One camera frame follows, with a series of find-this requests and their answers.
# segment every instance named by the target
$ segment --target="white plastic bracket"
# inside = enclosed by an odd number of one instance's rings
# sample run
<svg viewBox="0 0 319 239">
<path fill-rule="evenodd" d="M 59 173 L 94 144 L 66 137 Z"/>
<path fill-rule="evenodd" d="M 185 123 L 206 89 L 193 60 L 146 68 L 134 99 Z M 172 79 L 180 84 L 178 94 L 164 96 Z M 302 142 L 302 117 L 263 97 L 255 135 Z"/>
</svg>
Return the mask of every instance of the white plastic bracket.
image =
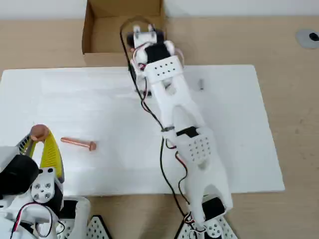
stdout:
<svg viewBox="0 0 319 239">
<path fill-rule="evenodd" d="M 171 56 L 145 67 L 145 75 L 149 81 L 160 111 L 164 128 L 173 129 L 164 133 L 186 161 L 188 176 L 185 179 L 185 189 L 190 202 L 189 209 L 197 223 L 205 221 L 202 208 L 204 194 L 218 197 L 225 208 L 225 212 L 233 207 L 231 193 L 224 165 L 218 155 L 213 131 L 209 129 L 201 113 L 192 100 L 189 87 L 183 75 L 183 67 L 177 56 Z M 174 93 L 166 90 L 164 81 L 170 80 L 175 88 Z M 191 116 L 192 125 L 198 136 L 189 137 L 186 134 L 176 136 L 176 125 L 173 113 L 181 107 Z"/>
<path fill-rule="evenodd" d="M 193 138 L 186 134 L 176 137 L 176 146 L 188 167 L 185 189 L 190 201 L 189 209 L 195 221 L 203 223 L 203 195 L 218 197 L 225 208 L 224 213 L 233 207 L 233 201 L 213 131 L 205 126 L 198 128 L 196 132 L 198 136 Z"/>
<path fill-rule="evenodd" d="M 191 227 L 187 224 L 183 224 L 176 239 L 204 239 L 205 234 L 210 238 L 237 239 L 236 234 L 224 217 L 211 219 L 203 225 L 206 227 L 206 232 L 197 234 L 197 237 L 195 237 L 195 232 L 191 231 Z"/>
<path fill-rule="evenodd" d="M 196 103 L 190 96 L 189 87 L 183 75 L 183 67 L 177 56 L 150 63 L 144 72 L 158 102 L 164 127 L 174 125 L 173 112 L 176 107 L 182 107 L 192 116 L 196 127 L 205 125 Z M 171 81 L 175 89 L 173 94 L 166 90 L 165 81 Z M 169 139 L 174 143 L 175 130 L 171 130 Z"/>
<path fill-rule="evenodd" d="M 157 43 L 158 37 L 156 32 L 148 31 L 148 32 L 134 32 L 134 47 L 137 48 L 143 45 L 146 42 Z"/>
<path fill-rule="evenodd" d="M 50 201 L 54 197 L 55 193 L 54 183 L 56 183 L 60 190 L 62 190 L 62 185 L 56 178 L 55 168 L 40 168 L 39 175 L 31 187 L 31 195 L 34 201 L 41 204 Z"/>
</svg>

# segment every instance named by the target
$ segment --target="red wire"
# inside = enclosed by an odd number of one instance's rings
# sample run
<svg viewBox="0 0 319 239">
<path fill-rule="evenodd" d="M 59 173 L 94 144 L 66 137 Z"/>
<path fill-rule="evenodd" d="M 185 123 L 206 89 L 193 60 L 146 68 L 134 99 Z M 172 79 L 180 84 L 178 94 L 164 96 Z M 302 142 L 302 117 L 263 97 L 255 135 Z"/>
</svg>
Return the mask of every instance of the red wire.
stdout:
<svg viewBox="0 0 319 239">
<path fill-rule="evenodd" d="M 169 148 L 169 149 L 175 149 L 175 148 L 177 148 L 176 145 L 174 145 L 174 146 L 172 146 L 172 147 L 169 147 L 169 145 L 167 144 L 167 139 L 166 139 L 166 141 L 165 141 L 165 144 L 166 144 L 166 147 Z"/>
<path fill-rule="evenodd" d="M 181 165 L 183 165 L 185 170 L 188 172 L 186 164 L 178 157 L 178 151 L 176 151 L 176 153 L 175 153 L 175 158 L 181 163 Z"/>
</svg>

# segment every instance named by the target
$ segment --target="perforated bracket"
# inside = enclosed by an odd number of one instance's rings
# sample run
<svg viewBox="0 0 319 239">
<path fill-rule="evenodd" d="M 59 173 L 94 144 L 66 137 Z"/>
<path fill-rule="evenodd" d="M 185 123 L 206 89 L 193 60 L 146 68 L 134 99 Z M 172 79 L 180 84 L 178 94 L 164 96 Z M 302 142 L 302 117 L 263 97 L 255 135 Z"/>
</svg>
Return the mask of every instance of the perforated bracket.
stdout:
<svg viewBox="0 0 319 239">
<path fill-rule="evenodd" d="M 177 56 L 171 56 L 160 61 L 149 63 L 144 72 L 151 84 L 183 73 L 183 67 Z"/>
<path fill-rule="evenodd" d="M 54 197 L 54 183 L 58 185 L 59 180 L 56 178 L 55 168 L 40 168 L 39 175 L 33 182 L 31 187 L 31 195 L 37 203 L 47 203 Z"/>
<path fill-rule="evenodd" d="M 218 217 L 211 219 L 203 224 L 206 227 L 206 232 L 195 236 L 196 232 L 191 231 L 191 227 L 187 224 L 182 224 L 178 231 L 176 239 L 204 239 L 210 238 L 222 238 L 222 239 L 237 239 L 236 234 L 225 220 L 224 217 Z"/>
<path fill-rule="evenodd" d="M 112 239 L 101 216 L 93 216 L 87 227 L 87 239 Z"/>
<path fill-rule="evenodd" d="M 205 221 L 203 196 L 221 200 L 224 213 L 233 207 L 225 167 L 219 157 L 213 131 L 204 126 L 196 129 L 198 136 L 182 134 L 176 137 L 178 151 L 188 167 L 185 189 L 190 202 L 189 210 L 198 223 Z"/>
</svg>

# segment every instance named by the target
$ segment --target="copper screw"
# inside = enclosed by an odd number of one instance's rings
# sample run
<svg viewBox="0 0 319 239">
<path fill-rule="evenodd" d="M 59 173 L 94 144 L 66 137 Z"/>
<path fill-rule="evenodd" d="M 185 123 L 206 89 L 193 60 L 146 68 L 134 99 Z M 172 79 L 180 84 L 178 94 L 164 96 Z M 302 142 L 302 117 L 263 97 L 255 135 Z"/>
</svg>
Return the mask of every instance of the copper screw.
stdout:
<svg viewBox="0 0 319 239">
<path fill-rule="evenodd" d="M 93 151 L 96 149 L 96 143 L 93 141 L 88 142 L 88 141 L 83 141 L 83 140 L 79 140 L 75 138 L 67 138 L 67 137 L 62 137 L 61 141 L 64 143 L 70 143 L 70 144 L 88 148 L 90 151 Z"/>
</svg>

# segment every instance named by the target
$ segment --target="white 3d-printed part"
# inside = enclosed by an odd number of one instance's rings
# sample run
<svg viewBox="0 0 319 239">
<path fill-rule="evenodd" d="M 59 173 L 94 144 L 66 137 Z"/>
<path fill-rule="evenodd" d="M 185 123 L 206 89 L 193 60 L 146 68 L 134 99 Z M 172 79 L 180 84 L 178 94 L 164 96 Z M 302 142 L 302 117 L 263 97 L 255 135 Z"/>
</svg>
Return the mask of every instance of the white 3d-printed part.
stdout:
<svg viewBox="0 0 319 239">
<path fill-rule="evenodd" d="M 204 126 L 197 128 L 196 132 L 198 136 L 190 138 L 182 134 L 176 137 L 175 142 L 188 167 L 188 176 L 185 178 L 185 189 L 190 201 L 188 207 L 194 219 L 201 224 L 205 221 L 201 206 L 205 194 L 218 197 L 223 203 L 225 213 L 232 209 L 233 201 L 213 131 Z"/>
<path fill-rule="evenodd" d="M 224 219 L 224 217 L 211 219 L 205 222 L 204 225 L 207 228 L 207 231 L 205 233 L 211 238 L 219 238 L 221 236 L 222 239 L 237 239 L 237 236 L 235 235 L 227 221 Z M 194 232 L 191 232 L 190 230 L 190 226 L 184 224 L 176 239 L 195 239 L 196 237 L 194 235 Z M 204 239 L 204 233 L 197 234 L 197 238 Z"/>
<path fill-rule="evenodd" d="M 54 196 L 55 168 L 40 168 L 42 173 L 32 184 L 31 195 L 37 203 L 47 203 Z"/>
</svg>

